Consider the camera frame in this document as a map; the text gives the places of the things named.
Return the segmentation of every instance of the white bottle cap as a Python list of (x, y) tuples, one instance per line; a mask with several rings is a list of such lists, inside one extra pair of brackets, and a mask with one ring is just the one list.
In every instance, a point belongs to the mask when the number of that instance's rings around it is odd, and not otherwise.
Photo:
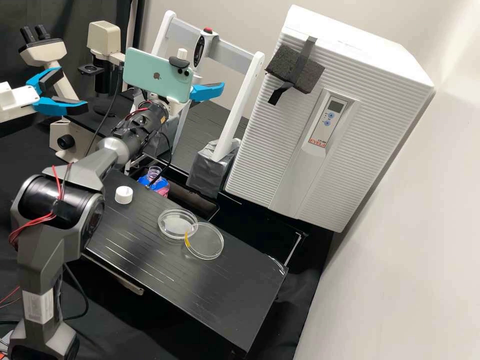
[(128, 186), (119, 186), (115, 190), (115, 201), (119, 204), (126, 205), (132, 202), (134, 191)]
[(176, 53), (176, 57), (182, 60), (187, 60), (187, 55), (188, 55), (187, 49), (184, 49), (183, 47), (178, 49), (178, 52)]

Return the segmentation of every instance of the black strap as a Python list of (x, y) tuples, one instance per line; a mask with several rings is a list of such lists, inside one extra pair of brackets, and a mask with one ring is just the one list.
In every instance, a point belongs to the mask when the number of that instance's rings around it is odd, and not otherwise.
[(283, 83), (283, 85), (273, 91), (270, 99), (268, 99), (269, 104), (277, 105), (277, 102), (282, 94), (295, 85), (300, 74), (302, 73), (302, 70), (304, 69), (305, 64), (307, 63), (307, 60), (309, 59), (310, 53), (312, 52), (316, 41), (317, 38), (313, 36), (309, 36), (305, 41), (305, 44), (303, 44), (303, 49), (300, 52), (300, 56), (296, 60), (295, 67), (290, 72), (288, 79)]

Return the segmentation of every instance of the white chiller unit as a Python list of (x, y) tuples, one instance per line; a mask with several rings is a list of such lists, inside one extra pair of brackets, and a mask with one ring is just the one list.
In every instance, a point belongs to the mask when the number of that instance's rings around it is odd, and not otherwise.
[(309, 94), (267, 74), (225, 184), (228, 193), (341, 232), (434, 84), (401, 45), (293, 5), (276, 44), (325, 67)]

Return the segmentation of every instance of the petri dish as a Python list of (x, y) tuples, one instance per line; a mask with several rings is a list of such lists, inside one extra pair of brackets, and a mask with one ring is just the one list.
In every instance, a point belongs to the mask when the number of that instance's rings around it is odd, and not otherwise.
[(193, 213), (182, 208), (167, 209), (158, 217), (160, 231), (175, 240), (184, 240), (185, 233), (189, 237), (195, 234), (197, 228), (194, 224), (197, 222), (197, 217)]
[(224, 249), (224, 237), (220, 231), (208, 222), (193, 224), (194, 232), (183, 238), (186, 248), (197, 258), (213, 260), (220, 256)]

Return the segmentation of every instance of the yellow label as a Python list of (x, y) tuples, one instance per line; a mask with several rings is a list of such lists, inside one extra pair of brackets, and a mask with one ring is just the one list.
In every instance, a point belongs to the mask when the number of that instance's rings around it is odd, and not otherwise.
[(186, 231), (185, 231), (185, 245), (190, 248), (189, 236), (187, 235)]

